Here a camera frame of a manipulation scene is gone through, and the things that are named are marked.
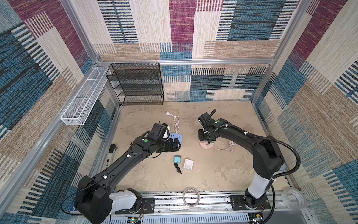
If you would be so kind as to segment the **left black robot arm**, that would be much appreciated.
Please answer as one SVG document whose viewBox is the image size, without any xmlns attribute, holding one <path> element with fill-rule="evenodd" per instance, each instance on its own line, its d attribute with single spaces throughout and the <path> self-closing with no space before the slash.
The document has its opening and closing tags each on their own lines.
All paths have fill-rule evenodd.
<svg viewBox="0 0 358 224">
<path fill-rule="evenodd" d="M 115 193 L 117 184 L 152 153 L 177 152 L 180 148 L 179 139 L 170 138 L 169 126 L 155 123 L 151 131 L 135 138 L 127 151 L 109 167 L 93 177 L 86 175 L 79 181 L 74 193 L 75 209 L 92 224 L 100 224 L 110 214 L 121 210 L 141 212 L 142 195 L 131 188 Z"/>
</svg>

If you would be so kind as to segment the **pink round power strip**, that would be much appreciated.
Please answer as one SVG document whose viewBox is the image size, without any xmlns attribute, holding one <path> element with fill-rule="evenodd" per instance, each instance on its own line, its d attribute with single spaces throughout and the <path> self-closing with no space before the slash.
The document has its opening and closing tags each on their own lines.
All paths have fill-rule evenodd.
<svg viewBox="0 0 358 224">
<path fill-rule="evenodd" d="M 214 147 L 214 143 L 207 141 L 199 141 L 199 146 L 204 150 L 210 150 Z"/>
</svg>

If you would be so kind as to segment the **blue square power strip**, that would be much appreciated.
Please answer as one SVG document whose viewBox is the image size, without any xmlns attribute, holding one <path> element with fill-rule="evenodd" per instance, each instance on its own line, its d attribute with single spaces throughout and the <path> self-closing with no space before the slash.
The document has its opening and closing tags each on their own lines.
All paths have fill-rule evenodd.
<svg viewBox="0 0 358 224">
<path fill-rule="evenodd" d="M 178 139 L 179 143 L 182 144 L 183 136 L 180 133 L 170 133 L 169 139 Z"/>
</svg>

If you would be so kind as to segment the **teal plug adapter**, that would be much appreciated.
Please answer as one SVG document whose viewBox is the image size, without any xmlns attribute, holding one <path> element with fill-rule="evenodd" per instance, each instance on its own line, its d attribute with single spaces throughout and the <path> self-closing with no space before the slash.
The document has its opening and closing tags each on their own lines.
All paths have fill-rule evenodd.
<svg viewBox="0 0 358 224">
<path fill-rule="evenodd" d="M 181 163 L 181 156 L 180 155 L 175 155 L 173 161 L 174 161 L 174 163 L 180 164 Z"/>
</svg>

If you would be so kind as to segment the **blue grey oval pad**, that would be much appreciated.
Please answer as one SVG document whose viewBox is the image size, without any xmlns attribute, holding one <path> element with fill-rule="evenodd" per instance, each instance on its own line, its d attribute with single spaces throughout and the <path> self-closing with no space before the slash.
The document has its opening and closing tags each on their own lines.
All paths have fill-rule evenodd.
<svg viewBox="0 0 358 224">
<path fill-rule="evenodd" d="M 283 164 L 283 165 L 280 167 L 279 171 L 280 171 L 280 172 L 285 172 L 285 171 L 286 171 L 286 168 L 287 168 L 286 164 Z"/>
</svg>

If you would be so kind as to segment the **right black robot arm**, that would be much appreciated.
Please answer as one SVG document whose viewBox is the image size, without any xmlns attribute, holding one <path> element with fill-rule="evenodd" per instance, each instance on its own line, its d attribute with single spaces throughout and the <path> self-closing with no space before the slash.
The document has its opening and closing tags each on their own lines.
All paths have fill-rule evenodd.
<svg viewBox="0 0 358 224">
<path fill-rule="evenodd" d="M 249 209 L 255 209 L 278 177 L 293 174 L 299 169 L 301 158 L 292 146 L 272 136 L 255 135 L 225 119 L 213 119 L 212 115 L 215 112 L 214 109 L 210 114 L 204 113 L 198 118 L 202 125 L 202 129 L 198 131 L 199 141 L 211 143 L 218 138 L 224 138 L 242 146 L 252 154 L 255 175 L 250 186 L 245 190 L 244 201 Z M 289 149 L 296 158 L 294 168 L 283 173 L 279 173 L 285 162 L 279 145 Z"/>
</svg>

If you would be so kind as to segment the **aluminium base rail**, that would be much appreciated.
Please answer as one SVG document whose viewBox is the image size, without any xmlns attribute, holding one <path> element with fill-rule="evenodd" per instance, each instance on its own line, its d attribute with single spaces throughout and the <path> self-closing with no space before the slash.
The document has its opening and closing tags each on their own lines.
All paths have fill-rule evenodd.
<svg viewBox="0 0 358 224">
<path fill-rule="evenodd" d="M 142 192 L 143 198 L 153 203 L 147 204 L 143 224 L 246 224 L 263 212 L 269 224 L 314 224 L 312 214 L 306 209 L 294 211 L 281 201 L 281 191 L 267 194 L 267 202 L 274 205 L 272 217 L 268 217 L 271 208 L 261 205 L 255 210 L 247 210 L 243 205 L 234 210 L 237 204 L 231 198 L 240 195 L 240 191 L 202 191 L 182 193 Z"/>
</svg>

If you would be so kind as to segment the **clear tape roll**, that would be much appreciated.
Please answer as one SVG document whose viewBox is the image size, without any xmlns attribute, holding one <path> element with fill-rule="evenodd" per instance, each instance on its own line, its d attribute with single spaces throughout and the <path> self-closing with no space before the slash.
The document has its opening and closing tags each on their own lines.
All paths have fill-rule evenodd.
<svg viewBox="0 0 358 224">
<path fill-rule="evenodd" d="M 287 208 L 294 211 L 302 210 L 308 205 L 303 193 L 292 187 L 281 192 L 281 201 Z"/>
</svg>

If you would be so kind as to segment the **white mesh wall basket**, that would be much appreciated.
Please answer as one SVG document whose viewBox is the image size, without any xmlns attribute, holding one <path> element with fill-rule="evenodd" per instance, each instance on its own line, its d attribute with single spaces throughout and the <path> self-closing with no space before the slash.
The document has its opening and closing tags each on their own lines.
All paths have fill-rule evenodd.
<svg viewBox="0 0 358 224">
<path fill-rule="evenodd" d="M 67 126 L 84 125 L 107 81 L 108 67 L 96 67 L 61 116 Z"/>
</svg>

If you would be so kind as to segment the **white square plug adapter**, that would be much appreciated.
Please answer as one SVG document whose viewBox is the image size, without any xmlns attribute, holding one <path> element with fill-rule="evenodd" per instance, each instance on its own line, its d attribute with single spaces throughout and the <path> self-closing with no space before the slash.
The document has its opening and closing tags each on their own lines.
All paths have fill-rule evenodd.
<svg viewBox="0 0 358 224">
<path fill-rule="evenodd" d="M 183 168 L 187 170 L 193 170 L 194 161 L 190 159 L 185 159 Z"/>
</svg>

